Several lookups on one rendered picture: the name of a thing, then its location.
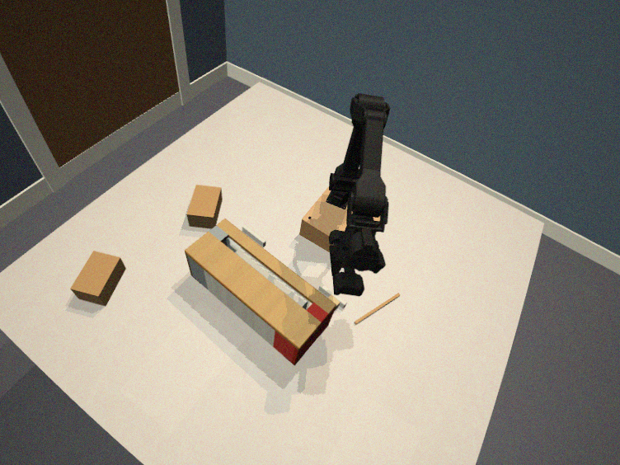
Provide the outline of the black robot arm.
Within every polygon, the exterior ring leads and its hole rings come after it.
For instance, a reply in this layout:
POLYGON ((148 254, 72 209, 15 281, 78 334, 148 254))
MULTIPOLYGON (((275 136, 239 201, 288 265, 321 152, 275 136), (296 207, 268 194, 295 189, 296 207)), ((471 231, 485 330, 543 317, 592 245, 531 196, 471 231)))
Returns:
POLYGON ((350 102, 354 126, 345 160, 330 174, 326 202, 346 209, 344 238, 350 264, 357 271, 377 274, 385 267, 376 232, 388 224, 389 202, 381 177, 383 129, 390 106, 382 96, 358 93, 350 102), (374 221, 373 217, 379 218, 374 221))

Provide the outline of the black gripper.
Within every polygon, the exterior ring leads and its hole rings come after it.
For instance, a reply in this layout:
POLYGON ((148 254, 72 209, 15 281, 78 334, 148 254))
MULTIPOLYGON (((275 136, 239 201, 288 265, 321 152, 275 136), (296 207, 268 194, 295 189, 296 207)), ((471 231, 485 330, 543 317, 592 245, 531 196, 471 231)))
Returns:
POLYGON ((332 231, 329 235, 329 244, 331 244, 329 248, 334 295, 361 296, 365 290, 364 281, 350 264, 349 245, 344 238, 344 231, 332 231), (340 272, 341 268, 344 268, 344 272, 340 272))

